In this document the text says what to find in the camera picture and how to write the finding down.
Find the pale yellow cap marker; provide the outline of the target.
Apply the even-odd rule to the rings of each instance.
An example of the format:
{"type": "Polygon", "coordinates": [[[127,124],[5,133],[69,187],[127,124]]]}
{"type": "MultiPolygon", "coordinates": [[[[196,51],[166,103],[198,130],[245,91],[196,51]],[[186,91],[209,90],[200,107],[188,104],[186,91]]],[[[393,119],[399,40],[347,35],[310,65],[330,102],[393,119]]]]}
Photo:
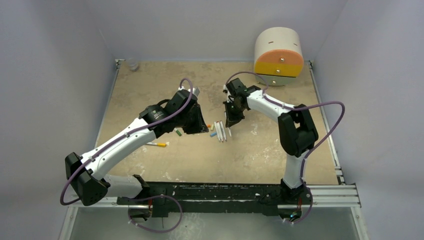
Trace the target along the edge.
{"type": "Polygon", "coordinates": [[[216,122],[216,121],[214,121],[214,122],[213,122],[213,125],[214,125],[214,129],[215,129],[215,133],[216,133],[217,139],[218,139],[218,141],[221,143],[221,142],[222,142],[222,140],[221,140],[221,135],[220,135],[220,131],[219,131],[219,128],[218,128],[217,122],[216,122]]]}

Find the blue cap marker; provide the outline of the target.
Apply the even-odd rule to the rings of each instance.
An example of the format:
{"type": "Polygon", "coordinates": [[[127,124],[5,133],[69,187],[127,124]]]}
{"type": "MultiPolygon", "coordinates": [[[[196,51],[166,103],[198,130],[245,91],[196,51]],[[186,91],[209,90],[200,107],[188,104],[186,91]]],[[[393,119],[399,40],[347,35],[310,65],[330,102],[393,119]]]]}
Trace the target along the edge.
{"type": "Polygon", "coordinates": [[[217,126],[218,126],[218,129],[219,129],[219,133],[220,133],[220,137],[221,137],[221,142],[223,143],[224,140],[223,140],[223,136],[222,136],[222,132],[221,132],[220,122],[219,121],[217,121],[217,126]]]}

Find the orange cap marker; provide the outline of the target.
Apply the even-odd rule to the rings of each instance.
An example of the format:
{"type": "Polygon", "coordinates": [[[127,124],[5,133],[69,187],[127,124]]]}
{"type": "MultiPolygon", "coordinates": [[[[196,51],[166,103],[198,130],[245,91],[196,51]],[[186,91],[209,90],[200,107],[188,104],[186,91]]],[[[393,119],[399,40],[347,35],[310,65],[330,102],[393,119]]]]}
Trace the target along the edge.
{"type": "Polygon", "coordinates": [[[223,140],[224,140],[225,142],[227,142],[227,141],[228,141],[228,139],[227,139],[227,135],[226,135],[226,131],[225,131],[225,127],[224,127],[223,121],[222,121],[222,120],[220,120],[220,121],[219,121],[219,124],[220,124],[221,133],[222,133],[222,138],[223,138],[223,140]]]}

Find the dark green cap marker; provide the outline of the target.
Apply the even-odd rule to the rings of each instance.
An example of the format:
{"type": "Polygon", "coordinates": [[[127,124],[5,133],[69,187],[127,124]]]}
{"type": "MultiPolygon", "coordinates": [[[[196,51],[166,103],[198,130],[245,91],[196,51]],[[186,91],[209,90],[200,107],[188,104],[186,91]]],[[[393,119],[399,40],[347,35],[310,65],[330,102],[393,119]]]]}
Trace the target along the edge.
{"type": "Polygon", "coordinates": [[[179,136],[179,137],[181,137],[182,136],[182,133],[178,130],[178,129],[174,129],[174,132],[179,136]]]}

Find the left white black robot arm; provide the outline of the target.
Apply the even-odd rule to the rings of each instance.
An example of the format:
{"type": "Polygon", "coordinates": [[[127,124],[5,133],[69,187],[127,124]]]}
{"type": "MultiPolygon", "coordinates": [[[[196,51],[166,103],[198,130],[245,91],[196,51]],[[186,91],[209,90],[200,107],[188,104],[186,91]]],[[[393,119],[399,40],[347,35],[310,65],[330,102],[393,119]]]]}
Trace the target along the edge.
{"type": "Polygon", "coordinates": [[[207,133],[198,104],[199,89],[180,88],[171,99],[147,106],[124,130],[99,147],[65,157],[67,185],[84,206],[104,197],[127,197],[138,205],[146,203],[149,191],[139,176],[120,177],[109,171],[143,145],[181,128],[187,135],[207,133]]]}

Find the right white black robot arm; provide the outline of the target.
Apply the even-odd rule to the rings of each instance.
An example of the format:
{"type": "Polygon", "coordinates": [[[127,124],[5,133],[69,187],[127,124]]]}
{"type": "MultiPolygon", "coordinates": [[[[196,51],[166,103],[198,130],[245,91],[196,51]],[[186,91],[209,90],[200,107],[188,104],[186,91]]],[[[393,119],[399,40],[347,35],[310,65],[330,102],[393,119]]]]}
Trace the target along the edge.
{"type": "Polygon", "coordinates": [[[225,126],[231,128],[245,118],[244,111],[255,110],[278,125],[279,142],[286,152],[285,172],[281,180],[282,200],[288,204],[300,198],[304,185],[304,159],[315,146],[319,134],[309,110],[268,96],[256,85],[245,86],[239,78],[223,86],[225,126]]]}

